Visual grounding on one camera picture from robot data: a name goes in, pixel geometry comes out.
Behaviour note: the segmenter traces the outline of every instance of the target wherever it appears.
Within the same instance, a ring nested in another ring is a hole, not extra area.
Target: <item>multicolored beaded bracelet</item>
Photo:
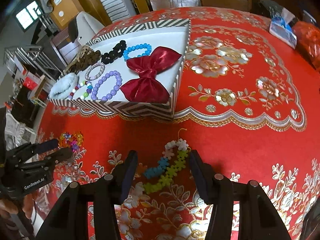
[[[89,94],[92,92],[93,86],[91,84],[90,81],[82,81],[81,83],[79,83],[70,93],[70,95],[68,96],[69,99],[73,99],[73,96],[75,95],[75,93],[77,92],[77,90],[83,86],[87,86],[87,91],[83,93],[82,96],[80,96],[77,99],[82,99],[84,100],[85,98],[87,98],[89,96]]]
[[[171,159],[172,156],[174,156],[173,153],[173,148],[178,147],[178,158],[177,160],[174,161],[174,165],[171,165],[170,167],[167,167],[166,164],[168,163],[168,160]],[[160,179],[158,180],[158,183],[156,184],[151,184],[147,183],[144,184],[144,190],[147,194],[157,192],[161,190],[165,186],[169,186],[172,183],[172,178],[174,176],[177,176],[177,172],[181,171],[184,169],[186,166],[186,160],[185,158],[188,157],[188,153],[190,152],[191,148],[187,144],[186,140],[178,139],[178,141],[171,141],[165,145],[165,151],[162,152],[164,157],[161,157],[160,161],[158,162],[158,166],[156,168],[149,168],[147,169],[143,175],[145,175],[147,178],[152,178],[152,177],[158,177],[160,175]],[[161,175],[160,173],[160,168],[161,170],[166,170],[164,175]]]
[[[92,91],[92,95],[91,95],[91,99],[92,100],[98,100],[97,98],[97,93],[99,90],[100,85],[102,85],[109,77],[111,76],[115,76],[116,77],[116,85],[113,87],[113,89],[110,91],[109,94],[106,94],[106,96],[102,97],[101,100],[103,101],[108,101],[110,100],[113,96],[116,95],[117,91],[119,91],[120,86],[122,85],[122,78],[121,75],[118,71],[110,71],[109,73],[105,74],[99,81],[97,84],[94,85],[93,91]]]
[[[152,47],[150,44],[137,44],[136,46],[132,46],[132,47],[128,47],[124,52],[123,52],[123,58],[124,61],[127,61],[128,59],[130,59],[130,57],[128,56],[129,52],[134,51],[136,49],[147,49],[144,53],[142,53],[141,55],[138,55],[137,57],[142,57],[142,56],[149,56],[151,54],[152,51]]]

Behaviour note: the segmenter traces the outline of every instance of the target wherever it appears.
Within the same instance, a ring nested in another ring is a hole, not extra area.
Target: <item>cardboard box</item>
[[[117,94],[108,101],[92,100],[90,96],[84,100],[76,99],[85,92],[86,86],[80,88],[72,100],[51,99],[50,101],[58,106],[79,107],[82,109],[102,112],[121,113],[128,117],[151,116],[163,120],[172,120],[181,83],[185,55],[190,39],[190,29],[191,25],[189,19],[159,20],[136,24],[123,29],[115,29],[110,33],[105,33],[88,42],[88,45],[93,50],[100,50],[101,54],[112,50],[120,40],[125,40],[127,46],[147,43],[152,46],[152,51],[158,46],[163,46],[174,49],[178,53],[182,54],[180,59],[171,68],[156,76],[156,80],[158,80],[169,92],[170,97],[166,104],[129,102],[124,97],[121,90],[119,90]],[[143,52],[144,51],[142,50],[136,50],[130,52],[129,56],[134,57],[138,54],[142,54]],[[100,67],[93,69],[89,76],[96,75],[99,70]],[[127,67],[123,57],[115,60],[112,64],[106,65],[103,75],[113,70],[120,72],[123,79],[122,84],[139,77],[137,73],[131,71]],[[78,82],[85,81],[85,73],[86,70],[78,73]],[[100,78],[92,81],[92,85],[94,86],[99,79]],[[110,93],[115,82],[115,78],[113,79],[112,77],[104,82],[99,88],[97,95],[98,98],[102,98],[102,96]]]

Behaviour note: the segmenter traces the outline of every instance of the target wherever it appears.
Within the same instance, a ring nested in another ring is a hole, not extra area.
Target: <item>purple beaded bracelet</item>
[[[106,94],[105,97],[102,97],[101,100],[102,101],[108,101],[110,100],[113,96],[116,95],[117,91],[119,91],[120,86],[122,85],[122,78],[121,75],[118,71],[110,71],[109,73],[105,74],[99,81],[97,84],[94,85],[93,91],[92,91],[92,95],[91,95],[91,99],[92,100],[98,100],[97,98],[97,93],[99,90],[99,87],[111,76],[115,76],[116,77],[116,85],[113,87],[113,89],[110,91],[109,94]]]

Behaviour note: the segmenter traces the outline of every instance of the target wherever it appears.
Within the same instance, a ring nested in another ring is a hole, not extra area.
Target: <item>window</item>
[[[37,19],[37,14],[40,15],[41,12],[38,8],[36,1],[30,3],[26,8],[22,9],[16,14],[16,18],[24,30],[30,27]]]

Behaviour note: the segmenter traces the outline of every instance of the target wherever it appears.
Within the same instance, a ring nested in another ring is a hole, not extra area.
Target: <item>white flower bead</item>
[[[174,148],[175,146],[176,146],[176,141],[171,141],[171,142],[168,142],[168,143],[164,146],[164,148],[165,148],[166,150],[170,150],[170,149]]]
[[[189,145],[187,144],[186,140],[179,139],[177,146],[179,151],[186,151]]]

